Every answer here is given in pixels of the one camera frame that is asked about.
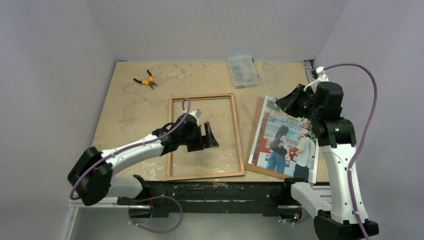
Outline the clear plastic screw box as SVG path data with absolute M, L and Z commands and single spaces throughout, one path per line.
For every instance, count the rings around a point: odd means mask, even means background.
M 239 55 L 227 60 L 232 81 L 236 89 L 257 86 L 259 75 L 250 55 Z

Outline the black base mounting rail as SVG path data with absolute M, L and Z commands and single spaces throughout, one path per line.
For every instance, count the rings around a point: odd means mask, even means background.
M 274 182 L 145 181 L 136 197 L 119 197 L 119 206 L 146 207 L 154 218 L 170 213 L 260 214 L 292 222 L 302 217 L 301 205 L 289 198 L 288 185 Z

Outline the blue wooden picture frame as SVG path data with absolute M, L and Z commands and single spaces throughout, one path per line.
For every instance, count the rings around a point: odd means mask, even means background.
M 167 155 L 168 181 L 239 177 L 245 175 L 239 119 L 233 93 L 173 96 L 169 100 L 169 121 L 181 114 L 179 103 L 190 100 L 190 110 L 200 109 L 200 123 L 210 122 L 219 147 L 188 152 L 185 147 Z

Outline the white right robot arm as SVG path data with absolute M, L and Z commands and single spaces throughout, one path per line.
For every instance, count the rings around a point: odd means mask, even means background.
M 378 223 L 369 219 L 362 201 L 355 158 L 359 153 L 353 123 L 342 117 L 342 87 L 319 82 L 315 89 L 299 84 L 287 96 L 276 100 L 282 111 L 312 124 L 329 177 L 331 203 L 301 178 L 285 180 L 280 196 L 288 204 L 297 201 L 313 218 L 320 240 L 360 240 L 379 234 Z

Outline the orange black pliers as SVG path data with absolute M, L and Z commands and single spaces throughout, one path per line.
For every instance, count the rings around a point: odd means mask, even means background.
M 141 85 L 149 86 L 151 89 L 154 89 L 158 85 L 155 82 L 152 73 L 148 69 L 146 70 L 146 72 L 149 75 L 148 80 L 139 80 L 137 78 L 133 78 L 133 81 Z

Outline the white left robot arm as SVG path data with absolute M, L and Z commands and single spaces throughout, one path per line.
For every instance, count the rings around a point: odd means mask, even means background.
M 204 123 L 204 130 L 202 133 L 194 115 L 183 114 L 176 122 L 169 122 L 127 145 L 107 150 L 87 148 L 67 175 L 72 186 L 70 199 L 92 206 L 107 196 L 117 173 L 137 163 L 172 153 L 180 146 L 185 146 L 188 152 L 219 147 L 209 122 Z

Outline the aluminium right side rail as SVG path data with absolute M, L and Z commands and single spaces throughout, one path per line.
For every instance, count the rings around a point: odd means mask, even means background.
M 313 62 L 314 62 L 313 60 L 303 61 L 303 68 L 304 68 L 308 83 L 313 82 L 318 77 L 316 69 L 313 66 Z

